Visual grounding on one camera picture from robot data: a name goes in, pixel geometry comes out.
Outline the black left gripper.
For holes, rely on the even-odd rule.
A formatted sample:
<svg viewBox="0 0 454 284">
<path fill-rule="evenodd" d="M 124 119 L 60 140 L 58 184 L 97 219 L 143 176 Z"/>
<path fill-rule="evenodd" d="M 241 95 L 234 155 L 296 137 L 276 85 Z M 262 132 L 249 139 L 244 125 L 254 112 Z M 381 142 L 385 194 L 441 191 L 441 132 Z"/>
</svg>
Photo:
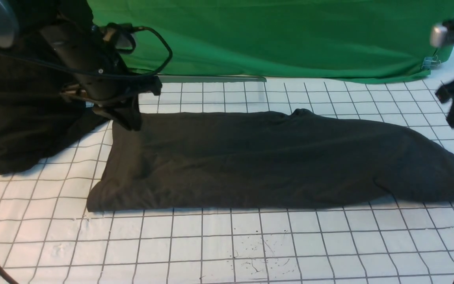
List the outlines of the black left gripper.
<svg viewBox="0 0 454 284">
<path fill-rule="evenodd" d="M 65 84 L 61 96 L 94 104 L 93 112 L 114 121 L 128 131 L 142 124 L 138 96 L 162 93 L 155 74 L 138 75 L 124 63 L 112 40 L 102 37 L 60 38 L 60 59 L 74 82 Z"/>
</svg>

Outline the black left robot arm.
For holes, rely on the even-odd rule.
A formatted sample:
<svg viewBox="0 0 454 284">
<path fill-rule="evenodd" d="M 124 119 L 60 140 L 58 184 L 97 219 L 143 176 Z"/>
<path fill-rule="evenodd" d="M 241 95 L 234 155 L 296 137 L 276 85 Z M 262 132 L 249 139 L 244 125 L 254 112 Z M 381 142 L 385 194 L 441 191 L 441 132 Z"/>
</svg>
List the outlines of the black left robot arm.
<svg viewBox="0 0 454 284">
<path fill-rule="evenodd" d="M 133 34 L 149 31 L 168 52 L 156 70 L 137 75 L 126 66 L 122 54 L 136 49 Z M 11 57 L 7 49 L 30 34 L 39 33 L 62 64 L 14 56 L 74 75 L 76 82 L 65 85 L 61 96 L 93 104 L 93 112 L 120 124 L 129 131 L 141 128 L 138 96 L 151 92 L 159 96 L 162 83 L 158 74 L 171 61 L 173 52 L 154 29 L 131 23 L 93 23 L 86 0 L 0 0 L 0 55 Z"/>
</svg>

